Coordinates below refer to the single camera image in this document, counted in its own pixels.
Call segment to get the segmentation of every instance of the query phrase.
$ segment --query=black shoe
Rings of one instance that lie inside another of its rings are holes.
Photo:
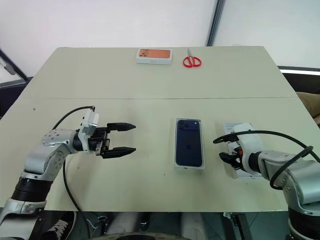
[[[42,240],[66,240],[76,224],[77,212],[66,211],[48,231],[42,234]]]

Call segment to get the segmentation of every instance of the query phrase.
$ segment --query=table surface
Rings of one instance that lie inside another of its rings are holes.
[[[260,46],[191,47],[202,66],[187,68],[186,47],[172,65],[138,64],[137,48],[58,48],[25,90],[49,99],[210,99],[295,97]]]
[[[41,137],[70,109],[95,105],[99,126],[128,122],[136,129],[114,132],[111,147],[135,147],[127,156],[102,159],[77,153],[67,158],[67,181],[85,211],[259,212],[286,210],[281,191],[264,179],[233,179],[218,157],[226,144],[212,143],[226,122],[250,122],[313,145],[320,154],[319,129],[296,97],[242,99],[19,99],[0,121],[0,206],[11,196],[24,159]],[[60,126],[79,127],[83,112]],[[202,121],[205,169],[174,168],[176,118]],[[289,153],[301,149],[277,136],[266,147]],[[47,198],[48,210],[74,210],[62,171]]]
[[[99,126],[128,122],[111,147],[134,147],[127,156],[67,157],[67,180],[84,211],[259,212],[286,210],[281,191],[264,179],[233,179],[212,141],[224,123],[250,122],[313,145],[320,131],[263,47],[192,47],[203,66],[136,64],[137,48],[58,48],[0,120],[0,206],[12,195],[28,152],[68,111],[95,105]],[[77,129],[85,111],[61,124]],[[174,168],[176,118],[202,121],[205,169]],[[262,136],[272,149],[298,153],[294,143]],[[47,197],[48,210],[74,210],[62,171]]]

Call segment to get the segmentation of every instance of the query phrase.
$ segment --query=scissors handle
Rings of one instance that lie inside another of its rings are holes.
[[[192,67],[200,67],[202,62],[199,58],[197,58],[196,56],[187,56],[183,59],[183,66],[187,67],[187,68],[192,68]]]

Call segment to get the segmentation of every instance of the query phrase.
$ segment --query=wall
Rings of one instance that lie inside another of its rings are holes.
[[[0,0],[0,48],[34,76],[58,47],[205,46],[215,5],[215,0]]]
[[[279,66],[320,68],[319,0],[226,0],[214,46],[264,46]]]

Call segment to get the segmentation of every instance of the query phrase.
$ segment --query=robotic arm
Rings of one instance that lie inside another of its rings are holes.
[[[242,169],[252,175],[261,174],[270,181],[271,187],[283,191],[289,212],[288,239],[319,240],[320,164],[302,159],[311,152],[312,147],[306,147],[305,154],[302,152],[301,155],[265,150],[257,134],[239,134],[243,131],[256,133],[249,123],[237,125],[233,131],[213,141],[214,144],[237,141],[240,145],[232,155],[221,152],[220,158],[236,170]]]
[[[97,127],[99,115],[88,110],[78,130],[53,129],[42,138],[41,144],[29,153],[18,184],[0,214],[0,237],[29,239],[40,213],[46,206],[51,184],[69,154],[80,151],[95,153],[103,159],[118,158],[136,149],[109,149],[110,131],[128,131],[129,123],[108,123]]]

